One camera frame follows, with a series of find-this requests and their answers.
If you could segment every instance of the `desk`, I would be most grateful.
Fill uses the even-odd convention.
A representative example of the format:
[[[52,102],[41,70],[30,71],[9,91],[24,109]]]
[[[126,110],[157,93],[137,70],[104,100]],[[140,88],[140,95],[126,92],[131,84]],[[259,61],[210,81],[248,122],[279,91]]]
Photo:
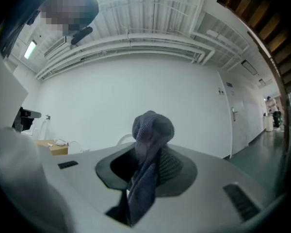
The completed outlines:
[[[64,155],[68,154],[68,146],[57,146],[53,140],[43,140],[43,141],[34,141],[36,145],[48,147],[51,151],[52,155]]]

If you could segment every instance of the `hallway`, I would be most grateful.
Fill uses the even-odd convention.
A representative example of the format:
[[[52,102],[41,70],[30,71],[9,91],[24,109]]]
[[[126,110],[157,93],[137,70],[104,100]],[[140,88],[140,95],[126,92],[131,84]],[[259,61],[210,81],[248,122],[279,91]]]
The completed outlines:
[[[282,155],[283,135],[283,131],[263,132],[228,161],[273,193]]]

